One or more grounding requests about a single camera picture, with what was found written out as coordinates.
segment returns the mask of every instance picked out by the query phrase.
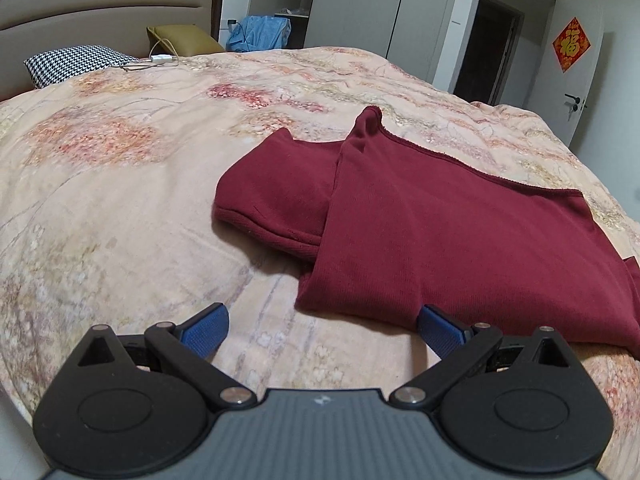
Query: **pillow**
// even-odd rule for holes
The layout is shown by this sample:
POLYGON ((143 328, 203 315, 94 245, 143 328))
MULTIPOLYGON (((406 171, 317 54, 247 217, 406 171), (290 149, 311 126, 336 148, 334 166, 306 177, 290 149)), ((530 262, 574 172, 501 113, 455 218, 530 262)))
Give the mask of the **pillow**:
POLYGON ((161 25, 147 27, 146 31, 152 48, 159 42, 167 54, 187 57, 225 51, 216 40, 196 25, 161 25))
POLYGON ((116 50, 100 45, 81 45, 49 50, 24 61, 36 88, 53 83, 62 83, 75 75, 108 66, 121 66, 137 57, 126 56, 116 50))

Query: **ribbed gray surface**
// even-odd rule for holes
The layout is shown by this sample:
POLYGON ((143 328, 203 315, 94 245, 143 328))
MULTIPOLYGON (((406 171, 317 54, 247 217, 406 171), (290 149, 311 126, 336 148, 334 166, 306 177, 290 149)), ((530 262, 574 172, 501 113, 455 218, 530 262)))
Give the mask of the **ribbed gray surface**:
MULTIPOLYGON (((49 480, 73 480, 63 472, 49 480)), ((377 390, 271 390, 220 416, 186 459, 145 480, 504 480, 456 454, 429 418, 385 404, 377 390)), ((570 480, 602 480, 582 471, 570 480)))

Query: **closet door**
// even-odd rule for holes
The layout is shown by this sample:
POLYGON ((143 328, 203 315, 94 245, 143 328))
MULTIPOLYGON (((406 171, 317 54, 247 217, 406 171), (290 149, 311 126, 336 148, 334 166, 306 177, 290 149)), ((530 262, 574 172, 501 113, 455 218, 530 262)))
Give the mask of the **closet door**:
POLYGON ((305 47, 352 46, 386 57, 400 0, 313 0, 305 47))
POLYGON ((452 4, 453 0, 402 0, 387 59, 431 82, 435 74, 432 63, 437 64, 440 57, 452 4))

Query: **floral bedspread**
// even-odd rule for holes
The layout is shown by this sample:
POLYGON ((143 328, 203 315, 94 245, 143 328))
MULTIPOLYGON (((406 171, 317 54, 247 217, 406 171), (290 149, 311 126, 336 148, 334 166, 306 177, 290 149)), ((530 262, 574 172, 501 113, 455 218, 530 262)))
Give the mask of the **floral bedspread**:
MULTIPOLYGON (((374 54, 275 50, 92 72, 0 105, 0 382, 21 413, 92 324, 139 333, 214 301, 232 325, 214 363, 258 394, 388 394, 434 364, 416 335, 297 312, 298 264, 210 218, 220 175, 273 130, 343 139, 371 104, 391 132, 478 170, 580 189, 620 255, 640 255, 640 226, 539 117, 468 104, 374 54)), ((638 364, 620 348, 574 348, 616 419, 600 468, 636 478, 638 364)))

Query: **headboard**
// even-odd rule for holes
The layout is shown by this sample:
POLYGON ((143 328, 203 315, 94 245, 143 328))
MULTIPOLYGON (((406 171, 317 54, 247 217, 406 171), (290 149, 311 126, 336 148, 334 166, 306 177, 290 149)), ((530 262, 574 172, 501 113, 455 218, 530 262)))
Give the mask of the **headboard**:
POLYGON ((33 89, 23 61, 54 48, 101 44, 146 57, 146 28, 194 23, 216 40, 222 0, 0 0, 0 101, 33 89))

